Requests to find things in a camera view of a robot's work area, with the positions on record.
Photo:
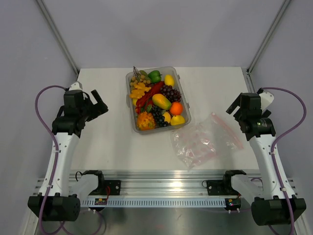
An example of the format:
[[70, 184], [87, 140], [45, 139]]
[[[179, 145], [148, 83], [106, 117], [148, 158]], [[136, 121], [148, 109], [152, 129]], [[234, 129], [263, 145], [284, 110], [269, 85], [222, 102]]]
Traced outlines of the yellow green mango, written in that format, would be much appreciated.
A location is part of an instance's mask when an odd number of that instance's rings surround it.
[[172, 103], [162, 94], [155, 94], [152, 97], [153, 104], [163, 110], [169, 110]]

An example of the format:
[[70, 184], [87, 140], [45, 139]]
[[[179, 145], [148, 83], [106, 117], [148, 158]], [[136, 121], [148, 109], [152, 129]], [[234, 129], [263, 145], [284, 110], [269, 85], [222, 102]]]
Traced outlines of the red grape bunch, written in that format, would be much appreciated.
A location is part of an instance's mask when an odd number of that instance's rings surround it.
[[181, 101], [181, 93], [172, 86], [163, 85], [160, 91], [171, 103]]

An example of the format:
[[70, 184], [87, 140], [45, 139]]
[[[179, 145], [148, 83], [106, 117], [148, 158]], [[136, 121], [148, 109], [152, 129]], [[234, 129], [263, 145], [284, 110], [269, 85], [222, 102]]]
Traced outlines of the clear zip top bag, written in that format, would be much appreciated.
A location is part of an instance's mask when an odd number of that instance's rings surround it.
[[173, 131], [170, 138], [175, 155], [188, 170], [211, 159], [223, 160], [244, 148], [235, 132], [216, 113]]

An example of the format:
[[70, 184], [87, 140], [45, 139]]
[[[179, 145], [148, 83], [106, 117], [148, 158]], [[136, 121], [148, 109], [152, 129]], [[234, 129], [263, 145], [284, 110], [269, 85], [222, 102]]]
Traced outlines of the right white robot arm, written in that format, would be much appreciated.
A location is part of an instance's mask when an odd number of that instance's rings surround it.
[[293, 226], [306, 210], [306, 202], [297, 198], [279, 157], [277, 142], [282, 136], [276, 136], [268, 110], [273, 100], [269, 88], [241, 93], [226, 111], [234, 116], [255, 154], [263, 187], [258, 188], [242, 170], [228, 170], [222, 179], [205, 183], [210, 196], [233, 196], [226, 203], [228, 211], [239, 211], [234, 201], [243, 197], [250, 204], [257, 225]]

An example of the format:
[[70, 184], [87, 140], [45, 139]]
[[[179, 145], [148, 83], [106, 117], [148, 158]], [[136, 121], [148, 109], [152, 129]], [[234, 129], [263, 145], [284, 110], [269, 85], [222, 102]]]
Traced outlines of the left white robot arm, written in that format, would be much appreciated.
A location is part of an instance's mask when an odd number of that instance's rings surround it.
[[60, 107], [52, 127], [44, 128], [52, 137], [52, 150], [44, 181], [38, 195], [30, 196], [28, 207], [40, 221], [75, 221], [81, 203], [89, 196], [96, 200], [92, 208], [107, 206], [110, 196], [118, 196], [120, 180], [108, 180], [101, 170], [86, 170], [81, 178], [69, 185], [70, 167], [82, 130], [90, 122], [108, 111], [97, 90], [91, 95], [75, 82], [64, 89], [64, 104]]

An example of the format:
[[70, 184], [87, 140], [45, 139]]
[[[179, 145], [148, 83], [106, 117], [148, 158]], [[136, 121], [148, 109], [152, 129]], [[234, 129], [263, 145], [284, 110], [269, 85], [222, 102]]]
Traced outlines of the dark blue grape bunch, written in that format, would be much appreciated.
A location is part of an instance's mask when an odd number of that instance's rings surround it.
[[157, 127], [161, 128], [169, 126], [169, 122], [165, 120], [165, 117], [163, 116], [163, 110], [160, 107], [153, 106], [150, 113], [152, 114]]

